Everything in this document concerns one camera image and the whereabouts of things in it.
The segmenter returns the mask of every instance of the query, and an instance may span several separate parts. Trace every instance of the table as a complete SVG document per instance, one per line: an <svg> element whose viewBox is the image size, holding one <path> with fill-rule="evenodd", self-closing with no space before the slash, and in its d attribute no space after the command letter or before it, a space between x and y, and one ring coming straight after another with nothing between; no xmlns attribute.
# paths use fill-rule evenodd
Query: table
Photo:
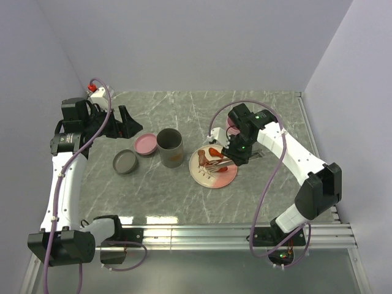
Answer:
<svg viewBox="0 0 392 294"><path fill-rule="evenodd" d="M119 119L118 105L125 105L130 115L143 125L131 139L98 138L90 149L80 195L80 219L117 214L124 224L240 224L250 223L260 193L277 164L267 152L238 169L235 180L225 188L209 189L197 184L189 173L189 159L199 147L207 145L208 125L221 106L235 100L253 99L273 107L285 128L305 148L315 152L311 133L297 92L266 91L178 91L116 93L112 107ZM252 111L258 105L247 104ZM216 119L214 127L225 127L228 111ZM172 127L183 136L186 158L182 166L164 167L158 153L139 156L138 169L118 175L114 156L132 149L135 139L144 133ZM269 222L288 208L299 190L294 176L282 167L267 193L259 222ZM334 221L326 211L315 222Z"/></svg>

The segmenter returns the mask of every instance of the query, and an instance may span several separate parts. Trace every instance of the marble tabletop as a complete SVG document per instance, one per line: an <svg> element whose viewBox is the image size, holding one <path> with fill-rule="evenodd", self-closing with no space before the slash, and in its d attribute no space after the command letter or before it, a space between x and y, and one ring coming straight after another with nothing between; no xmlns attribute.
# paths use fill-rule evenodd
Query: marble tabletop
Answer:
<svg viewBox="0 0 392 294"><path fill-rule="evenodd" d="M118 105L125 105L130 115L143 125L131 139L98 138L89 153L80 194L80 219L117 214L124 224L216 224L249 223L255 213L260 193L277 158L271 152L238 169L234 181L221 189L209 189L196 183L189 173L189 159L194 151L207 145L208 125L221 106L235 100L253 99L273 107L285 128L305 148L313 152L309 131L295 92L264 91L192 91L192 92L122 92L116 93L112 107L116 118ZM252 111L258 105L247 104ZM216 119L214 127L225 127L228 111ZM118 175L114 156L123 149L133 150L135 139L144 133L157 134L172 127L183 136L185 161L174 169L164 167L158 153L138 156L138 168L129 175ZM299 190L286 167L278 171L259 215L269 222L288 208ZM332 222L328 210L315 222Z"/></svg>

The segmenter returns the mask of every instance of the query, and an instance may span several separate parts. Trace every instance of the wall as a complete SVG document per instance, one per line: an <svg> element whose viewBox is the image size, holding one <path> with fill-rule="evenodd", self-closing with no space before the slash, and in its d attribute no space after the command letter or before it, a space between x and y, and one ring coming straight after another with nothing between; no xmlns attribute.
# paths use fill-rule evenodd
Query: wall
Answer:
<svg viewBox="0 0 392 294"><path fill-rule="evenodd" d="M61 100L83 88L38 4L0 3L0 285L18 293L49 198Z"/></svg>
<svg viewBox="0 0 392 294"><path fill-rule="evenodd" d="M84 85L303 91L352 0L38 0Z"/></svg>
<svg viewBox="0 0 392 294"><path fill-rule="evenodd" d="M343 170L350 221L374 293L391 292L392 2L354 0L306 90L321 155Z"/></svg>

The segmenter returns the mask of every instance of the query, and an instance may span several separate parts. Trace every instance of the pink bowl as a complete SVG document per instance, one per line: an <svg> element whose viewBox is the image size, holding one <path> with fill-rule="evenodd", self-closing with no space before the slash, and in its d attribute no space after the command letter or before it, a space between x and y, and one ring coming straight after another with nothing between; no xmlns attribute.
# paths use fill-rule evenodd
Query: pink bowl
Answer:
<svg viewBox="0 0 392 294"><path fill-rule="evenodd" d="M226 119L226 128L234 126L233 122L231 121L231 119L229 117L227 117ZM227 131L230 135L236 135L239 134L239 129L237 129L236 127L231 127L229 128L229 130Z"/></svg>
<svg viewBox="0 0 392 294"><path fill-rule="evenodd" d="M148 155L157 149L157 137L154 134L147 133L138 137L134 143L134 148L140 155Z"/></svg>

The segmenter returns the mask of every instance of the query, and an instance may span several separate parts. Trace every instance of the gray cup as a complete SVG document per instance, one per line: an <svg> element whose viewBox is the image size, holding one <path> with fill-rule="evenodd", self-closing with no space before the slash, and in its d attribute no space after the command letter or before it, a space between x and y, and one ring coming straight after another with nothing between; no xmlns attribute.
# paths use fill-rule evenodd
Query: gray cup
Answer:
<svg viewBox="0 0 392 294"><path fill-rule="evenodd" d="M160 161L164 166L175 168L184 162L183 136L177 130L161 130L157 136L157 144Z"/></svg>

